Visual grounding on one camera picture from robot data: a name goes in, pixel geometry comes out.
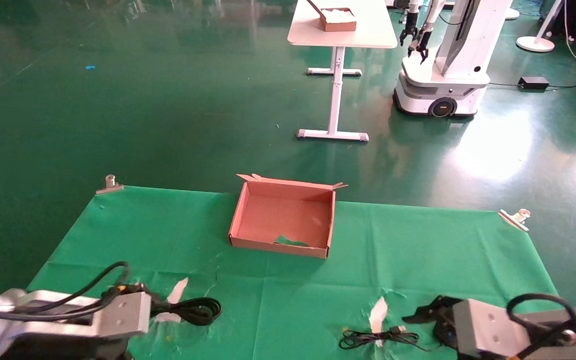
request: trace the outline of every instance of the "green floor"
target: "green floor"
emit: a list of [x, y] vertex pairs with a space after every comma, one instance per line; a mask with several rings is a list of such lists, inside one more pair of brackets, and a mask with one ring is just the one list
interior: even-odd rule
[[[404, 50], [355, 48], [346, 66], [363, 76], [344, 81], [340, 129], [370, 142], [299, 140], [298, 128], [327, 125], [330, 79], [304, 71], [326, 66], [330, 50], [288, 44], [291, 9], [281, 0], [222, 0], [221, 10], [209, 0], [0, 0], [0, 291], [30, 282], [106, 174], [238, 192], [235, 173], [258, 173], [350, 184], [343, 201], [527, 208], [530, 237], [576, 304], [576, 88], [491, 88], [470, 123], [416, 119], [391, 98]], [[537, 27], [530, 16], [506, 23], [494, 82], [576, 84], [563, 43], [550, 54], [515, 47]]]

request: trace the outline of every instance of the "open cardboard box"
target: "open cardboard box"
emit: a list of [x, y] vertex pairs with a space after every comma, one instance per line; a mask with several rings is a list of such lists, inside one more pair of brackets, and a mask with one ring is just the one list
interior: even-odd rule
[[228, 233], [232, 246], [328, 257], [335, 191], [348, 185], [237, 176], [246, 182]]
[[357, 21], [350, 21], [350, 22], [330, 22], [329, 19], [326, 18], [326, 15], [323, 13], [323, 10], [341, 10], [344, 12], [349, 12], [352, 16], [355, 14], [348, 8], [348, 7], [325, 7], [320, 8], [318, 7], [313, 0], [308, 0], [310, 5], [317, 10], [319, 14], [319, 23], [324, 32], [354, 32], [357, 29]]

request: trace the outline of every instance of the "white tape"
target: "white tape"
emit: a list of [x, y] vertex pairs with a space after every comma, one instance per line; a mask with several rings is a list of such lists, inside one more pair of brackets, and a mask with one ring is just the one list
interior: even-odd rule
[[[181, 296], [184, 294], [184, 289], [188, 285], [188, 278], [181, 280], [180, 282], [174, 285], [172, 291], [170, 292], [169, 296], [167, 297], [167, 301], [170, 304], [179, 303], [181, 300]], [[181, 317], [177, 314], [171, 314], [170, 312], [162, 312], [155, 317], [156, 322], [181, 322]]]
[[[380, 297], [375, 303], [374, 307], [370, 311], [370, 317], [368, 321], [370, 321], [370, 331], [373, 333], [381, 333], [382, 325], [384, 324], [384, 319], [386, 319], [386, 314], [388, 313], [388, 304], [384, 297]], [[377, 340], [375, 342], [378, 347], [383, 347], [384, 342], [382, 340]]]

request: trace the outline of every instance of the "metal clip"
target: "metal clip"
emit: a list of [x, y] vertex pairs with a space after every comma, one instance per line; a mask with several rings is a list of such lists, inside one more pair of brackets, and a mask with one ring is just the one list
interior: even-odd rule
[[96, 191], [97, 194], [105, 194], [110, 192], [121, 191], [124, 185], [115, 183], [115, 176], [111, 173], [105, 177], [105, 187]]
[[514, 215], [508, 214], [504, 210], [499, 210], [499, 216], [501, 216], [508, 224], [514, 226], [515, 228], [523, 231], [528, 231], [528, 228], [524, 225], [524, 221], [530, 218], [530, 211], [526, 209], [519, 209]]

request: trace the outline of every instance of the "black cable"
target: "black cable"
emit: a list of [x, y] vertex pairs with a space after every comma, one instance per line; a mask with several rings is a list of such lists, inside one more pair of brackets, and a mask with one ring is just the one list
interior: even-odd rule
[[114, 287], [109, 291], [111, 295], [101, 298], [97, 303], [98, 305], [94, 307], [87, 308], [85, 310], [74, 310], [67, 312], [65, 314], [17, 314], [14, 312], [1, 312], [0, 319], [7, 321], [24, 321], [24, 322], [54, 322], [54, 321], [64, 321], [67, 319], [75, 319], [79, 317], [84, 317], [86, 315], [94, 314], [106, 306], [108, 306], [112, 300], [118, 296], [121, 292], [118, 288]]
[[467, 16], [466, 18], [464, 18], [461, 22], [457, 22], [457, 23], [452, 23], [452, 22], [448, 22], [446, 21], [446, 19], [442, 16], [441, 13], [439, 13], [439, 19], [441, 19], [444, 23], [448, 24], [448, 25], [462, 25], [464, 23], [464, 21], [468, 20], [468, 18], [470, 18], [470, 14], [468, 14], [469, 16]]
[[543, 346], [546, 346], [546, 344], [550, 343], [555, 337], [560, 335], [562, 331], [570, 329], [572, 325], [573, 325], [572, 319], [560, 323], [559, 325], [555, 326], [552, 330], [548, 331], [547, 333], [544, 333], [541, 337], [533, 341], [529, 346], [524, 348], [522, 351], [519, 351], [519, 353], [517, 353], [514, 357], [511, 357], [510, 359], [523, 360], [527, 358], [535, 351], [539, 350]]
[[513, 310], [519, 304], [524, 303], [526, 301], [531, 301], [531, 300], [550, 301], [552, 303], [556, 303], [556, 304], [563, 306], [564, 309], [566, 310], [568, 316], [570, 317], [570, 320], [569, 320], [570, 325], [571, 325], [570, 330], [572, 330], [576, 333], [576, 312], [575, 312], [575, 309], [566, 300], [562, 299], [561, 297], [551, 295], [551, 294], [528, 293], [528, 294], [519, 295], [519, 296], [515, 297], [514, 299], [510, 300], [508, 302], [508, 305], [505, 308], [506, 313], [508, 314], [508, 317], [510, 318], [510, 320], [523, 326], [524, 328], [526, 328], [526, 330], [529, 330], [529, 331], [530, 330], [540, 331], [541, 333], [546, 333], [546, 334], [553, 331], [553, 328], [551, 328], [549, 326], [537, 324], [537, 323], [532, 323], [530, 321], [526, 321], [525, 319], [522, 319], [521, 317], [517, 316], [513, 312]]
[[[123, 267], [123, 273], [121, 274], [119, 279], [115, 282], [114, 287], [112, 287], [109, 291], [106, 291], [98, 301], [95, 301], [90, 305], [80, 307], [75, 310], [71, 310], [64, 314], [41, 314], [48, 310], [54, 310], [55, 308], [62, 306], [68, 303], [69, 301], [75, 299], [76, 297], [82, 296], [87, 291], [92, 289], [94, 285], [98, 284], [99, 281], [105, 278], [105, 276], [108, 275], [110, 271], [118, 267]], [[14, 310], [12, 310], [12, 312], [0, 311], [0, 319], [9, 321], [53, 322], [67, 319], [75, 319], [78, 317], [84, 317], [86, 315], [94, 314], [102, 310], [106, 306], [108, 306], [115, 297], [121, 294], [119, 285], [126, 282], [129, 274], [130, 274], [130, 267], [128, 267], [128, 264], [125, 261], [115, 262], [114, 264], [104, 269], [88, 285], [85, 285], [84, 287], [82, 287], [82, 289], [78, 290], [77, 292], [74, 292], [69, 296], [62, 298], [61, 300], [54, 301], [41, 306], [17, 306], [14, 308]]]
[[[498, 85], [501, 87], [519, 87], [521, 88], [522, 86], [519, 84], [501, 84], [498, 82], [489, 82], [490, 85]], [[566, 85], [566, 86], [560, 86], [560, 85], [548, 85], [549, 88], [555, 88], [555, 89], [573, 89], [576, 88], [576, 84], [575, 85]]]
[[194, 326], [208, 326], [222, 314], [222, 305], [211, 297], [199, 297], [178, 303], [168, 303], [157, 301], [153, 296], [150, 317], [156, 317], [161, 313], [177, 314], [181, 319]]
[[94, 287], [94, 285], [97, 285], [103, 278], [105, 278], [111, 271], [113, 271], [116, 268], [119, 267], [123, 267], [123, 273], [121, 273], [121, 276], [119, 277], [119, 279], [117, 279], [117, 281], [114, 283], [114, 287], [119, 287], [119, 285], [124, 284], [126, 282], [126, 280], [128, 280], [128, 276], [130, 275], [130, 267], [128, 266], [128, 263], [125, 261], [118, 261], [115, 262], [114, 264], [108, 266], [107, 268], [105, 268], [103, 271], [101, 271], [101, 273], [99, 273], [98, 276], [96, 276], [96, 278], [94, 278], [88, 285], [85, 285], [84, 287], [82, 287], [82, 289], [73, 292], [73, 294], [71, 294], [70, 296], [66, 296], [64, 298], [62, 298], [59, 301], [54, 301], [51, 303], [48, 303], [46, 305], [42, 305], [42, 306], [19, 306], [16, 307], [14, 309], [14, 313], [23, 313], [23, 314], [32, 314], [32, 313], [43, 313], [46, 312], [48, 310], [52, 310], [55, 309], [59, 306], [62, 306], [66, 303], [68, 303], [69, 301], [80, 297], [84, 294], [86, 294], [86, 292], [88, 292], [90, 289], [92, 289]]
[[343, 350], [356, 349], [366, 344], [376, 342], [377, 340], [409, 344], [428, 353], [435, 350], [428, 350], [427, 348], [419, 346], [417, 344], [419, 335], [415, 332], [407, 332], [404, 326], [391, 327], [388, 331], [384, 332], [345, 330], [343, 331], [343, 338], [339, 340], [339, 347]]

